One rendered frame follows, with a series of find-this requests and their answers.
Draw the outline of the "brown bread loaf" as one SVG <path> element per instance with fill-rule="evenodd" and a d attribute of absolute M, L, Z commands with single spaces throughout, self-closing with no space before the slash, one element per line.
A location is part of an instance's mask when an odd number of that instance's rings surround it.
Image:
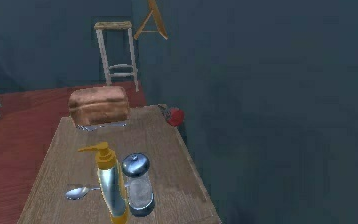
<path fill-rule="evenodd" d="M 95 126 L 126 121 L 130 106 L 121 86 L 91 87 L 74 91 L 68 101 L 75 125 Z"/>

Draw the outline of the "brown wooden table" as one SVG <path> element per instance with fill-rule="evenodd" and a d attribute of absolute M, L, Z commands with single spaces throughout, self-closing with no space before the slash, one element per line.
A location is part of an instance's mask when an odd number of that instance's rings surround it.
<path fill-rule="evenodd" d="M 95 154 L 81 149 L 103 141 L 119 160 L 142 152 L 151 162 L 155 208 L 146 217 L 131 216 L 128 224 L 222 224 L 179 131 L 157 106 L 132 109 L 124 127 L 95 131 L 79 130 L 63 117 L 17 224 L 112 224 L 98 191 L 65 198 L 69 189 L 98 184 Z"/>

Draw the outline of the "glass shaker with metal cap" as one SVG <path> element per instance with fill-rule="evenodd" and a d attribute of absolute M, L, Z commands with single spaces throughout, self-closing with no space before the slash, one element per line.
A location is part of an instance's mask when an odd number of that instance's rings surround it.
<path fill-rule="evenodd" d="M 150 161 L 143 153 L 130 154 L 122 161 L 122 172 L 127 177 L 128 204 L 135 217 L 148 216 L 155 206 L 149 168 Z"/>

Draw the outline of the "orange wooden frame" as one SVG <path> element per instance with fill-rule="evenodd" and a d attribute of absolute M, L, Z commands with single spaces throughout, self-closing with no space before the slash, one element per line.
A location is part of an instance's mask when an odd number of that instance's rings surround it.
<path fill-rule="evenodd" d="M 148 4 L 148 14 L 146 15 L 145 19 L 142 21 L 138 29 L 136 30 L 133 38 L 138 40 L 142 33 L 159 33 L 165 40 L 168 39 L 168 34 L 165 28 L 165 24 L 156 3 L 156 0 L 147 0 Z M 145 27 L 150 19 L 153 19 L 154 24 L 156 26 L 155 30 L 146 30 Z"/>

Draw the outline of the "silver plate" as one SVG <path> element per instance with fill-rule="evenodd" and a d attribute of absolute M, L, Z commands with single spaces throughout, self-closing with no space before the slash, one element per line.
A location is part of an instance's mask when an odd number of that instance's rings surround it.
<path fill-rule="evenodd" d="M 91 125 L 91 126 L 76 125 L 76 128 L 84 131 L 94 131 L 100 128 L 124 127 L 126 125 L 127 125 L 126 122 L 112 122 L 112 123 L 105 123 L 105 124 L 98 124 L 98 125 Z"/>

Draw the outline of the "silver spoon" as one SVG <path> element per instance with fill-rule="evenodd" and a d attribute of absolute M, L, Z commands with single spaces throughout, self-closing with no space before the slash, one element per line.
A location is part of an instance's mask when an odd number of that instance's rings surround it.
<path fill-rule="evenodd" d="M 80 200 L 84 198 L 89 192 L 99 190 L 99 187 L 79 187 L 71 189 L 65 193 L 65 198 L 68 200 Z"/>

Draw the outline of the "white stool with wooden seat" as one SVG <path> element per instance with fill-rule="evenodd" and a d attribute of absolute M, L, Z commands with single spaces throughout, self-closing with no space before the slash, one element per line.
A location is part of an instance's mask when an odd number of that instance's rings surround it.
<path fill-rule="evenodd" d="M 132 23 L 97 22 L 94 25 L 106 84 L 113 78 L 131 77 L 135 91 L 139 91 L 138 69 L 134 52 Z"/>

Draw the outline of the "red round object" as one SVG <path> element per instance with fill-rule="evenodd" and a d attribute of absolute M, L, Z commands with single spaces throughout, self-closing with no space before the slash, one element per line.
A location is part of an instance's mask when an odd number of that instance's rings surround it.
<path fill-rule="evenodd" d="M 180 126 L 184 121 L 184 112 L 176 107 L 164 107 L 162 105 L 159 105 L 159 108 L 166 120 L 166 122 L 174 127 Z"/>

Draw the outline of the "yellow pump soap bottle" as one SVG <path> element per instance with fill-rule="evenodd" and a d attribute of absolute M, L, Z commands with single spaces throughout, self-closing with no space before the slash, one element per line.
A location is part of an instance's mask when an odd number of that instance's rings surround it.
<path fill-rule="evenodd" d="M 108 208 L 112 224 L 127 224 L 129 208 L 120 163 L 107 142 L 79 149 L 79 152 L 95 152 L 98 183 L 102 198 Z"/>

